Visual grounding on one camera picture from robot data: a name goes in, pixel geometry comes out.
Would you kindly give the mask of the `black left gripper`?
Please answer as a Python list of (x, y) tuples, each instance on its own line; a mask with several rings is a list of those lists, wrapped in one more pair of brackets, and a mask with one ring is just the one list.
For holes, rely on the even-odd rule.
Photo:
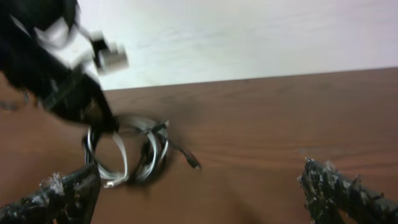
[(72, 30), (77, 10), (77, 1), (1, 1), (1, 71), (50, 114), (112, 133), (119, 123), (98, 83), (81, 65), (70, 68), (59, 61), (36, 32), (59, 19)]

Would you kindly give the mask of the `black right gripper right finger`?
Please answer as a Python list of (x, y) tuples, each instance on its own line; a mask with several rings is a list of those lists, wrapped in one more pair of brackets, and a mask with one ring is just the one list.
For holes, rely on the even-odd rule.
[(344, 223), (340, 212), (356, 223), (397, 224), (397, 202), (349, 179), (337, 169), (307, 157), (297, 178), (312, 223)]

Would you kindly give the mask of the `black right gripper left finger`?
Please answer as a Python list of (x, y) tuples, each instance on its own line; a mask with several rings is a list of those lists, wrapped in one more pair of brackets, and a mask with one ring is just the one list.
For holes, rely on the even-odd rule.
[(89, 163), (71, 174), (54, 174), (45, 187), (1, 207), (1, 224), (90, 224), (101, 190), (100, 174)]

